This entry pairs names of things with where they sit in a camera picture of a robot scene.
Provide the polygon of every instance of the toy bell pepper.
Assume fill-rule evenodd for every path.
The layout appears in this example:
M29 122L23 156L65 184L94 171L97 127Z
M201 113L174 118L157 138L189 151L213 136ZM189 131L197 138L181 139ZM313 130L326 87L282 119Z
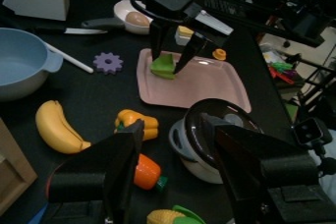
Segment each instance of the toy bell pepper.
M133 110L122 110L118 113L114 125L115 125L115 132L127 127L137 119L143 121L143 130L142 130L142 140L151 140L157 138L158 135L158 122L155 118L143 116L138 112Z

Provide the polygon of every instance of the plastic tray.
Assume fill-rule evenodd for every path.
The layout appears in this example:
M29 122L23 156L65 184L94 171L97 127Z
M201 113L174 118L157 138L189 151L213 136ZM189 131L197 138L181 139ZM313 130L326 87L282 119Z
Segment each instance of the plastic tray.
M181 54L162 53L173 54L174 62L178 61ZM135 69L139 98L145 103L189 108L202 99L218 98L250 112L245 88L229 63L194 57L174 80L154 76L150 63L150 50L145 48L139 51Z

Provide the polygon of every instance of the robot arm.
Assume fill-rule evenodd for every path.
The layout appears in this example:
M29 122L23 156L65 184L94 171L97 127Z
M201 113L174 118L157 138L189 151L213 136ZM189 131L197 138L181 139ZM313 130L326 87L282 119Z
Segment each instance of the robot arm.
M206 114L202 120L234 223L334 223L306 152Z

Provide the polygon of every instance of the toy banana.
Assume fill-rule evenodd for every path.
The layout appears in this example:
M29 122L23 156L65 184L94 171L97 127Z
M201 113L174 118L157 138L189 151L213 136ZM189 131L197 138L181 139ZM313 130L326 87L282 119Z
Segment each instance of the toy banana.
M37 129L42 140L50 148L63 154L79 152L90 146L69 126L61 105L57 101L46 101L35 114Z

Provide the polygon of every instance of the black table surface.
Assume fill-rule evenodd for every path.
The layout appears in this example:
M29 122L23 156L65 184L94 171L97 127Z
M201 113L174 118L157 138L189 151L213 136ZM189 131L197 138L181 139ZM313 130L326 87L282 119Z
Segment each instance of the black table surface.
M113 6L121 0L70 0L65 22L17 17L5 14L22 28L31 26L79 27L85 20L110 17ZM234 27L226 41L226 61L233 66L243 83L250 102L251 119L263 133L279 140L290 139L290 120L270 78L258 45L245 28ZM27 97L0 103L0 117L38 174L7 211L0 217L1 224L27 223L46 204L45 181L54 167L67 158L53 151L39 137L34 116L39 105L57 100L65 118L83 139L97 142L114 129L114 119L122 109L131 109L157 118L158 138L142 144L141 152L161 167L167 177L163 192L143 191L133 186L129 223L145 223L145 216L153 209L170 208L179 204L193 210L209 224L230 219L229 201L222 185L198 180L183 167L177 154L167 144L167 132L186 112L186 109L145 104L138 96L135 64L138 51L149 48L146 35L114 30L101 35L41 35L41 39L82 63L93 67L93 58L102 52L117 54L123 67L115 75L85 73L63 61L57 73L50 74L41 88ZM166 38L163 50L181 52L173 38Z

